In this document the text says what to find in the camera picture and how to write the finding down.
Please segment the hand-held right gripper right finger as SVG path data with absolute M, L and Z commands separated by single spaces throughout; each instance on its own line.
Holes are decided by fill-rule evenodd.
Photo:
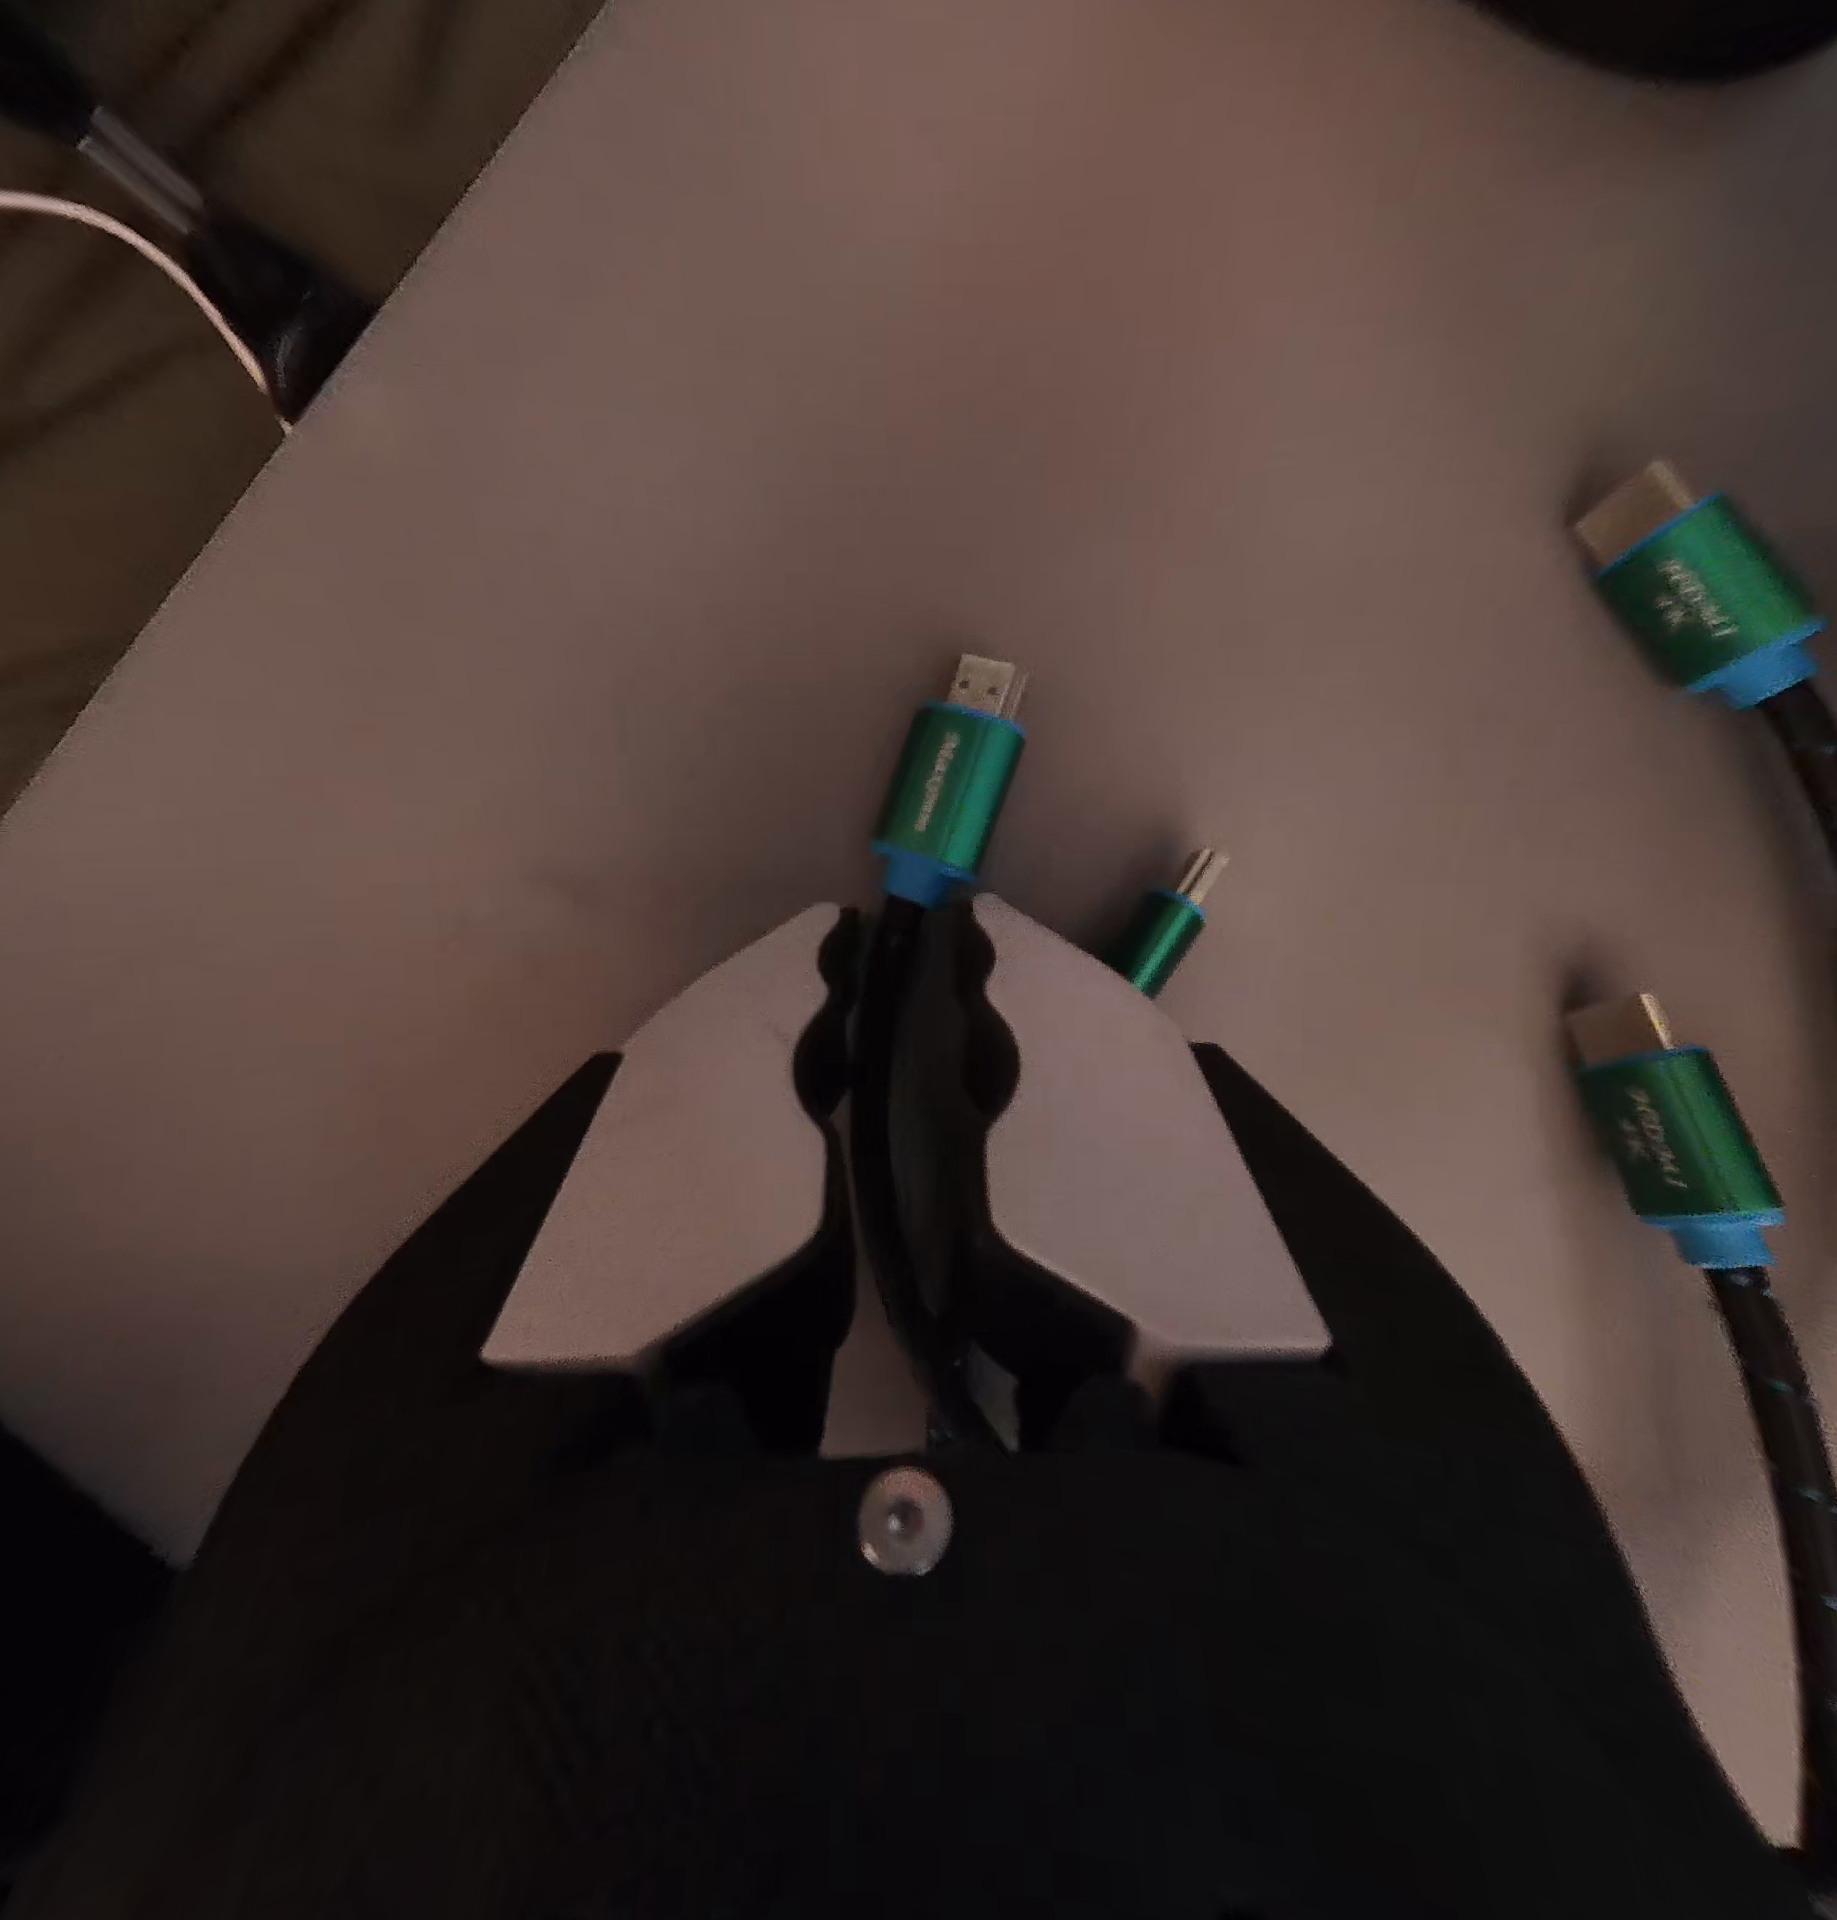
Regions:
M 1035 1396 L 1205 1364 L 1313 1362 L 1331 1335 L 1160 992 L 1205 914 L 1135 911 L 1130 965 L 994 894 L 965 929 L 965 1076 L 981 1122 L 962 1326 Z

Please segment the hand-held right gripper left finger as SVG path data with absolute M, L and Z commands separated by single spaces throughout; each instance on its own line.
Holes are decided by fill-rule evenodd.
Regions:
M 857 1308 L 836 1139 L 857 945 L 857 914 L 819 902 L 630 1033 L 480 1346 L 487 1367 L 830 1401 Z

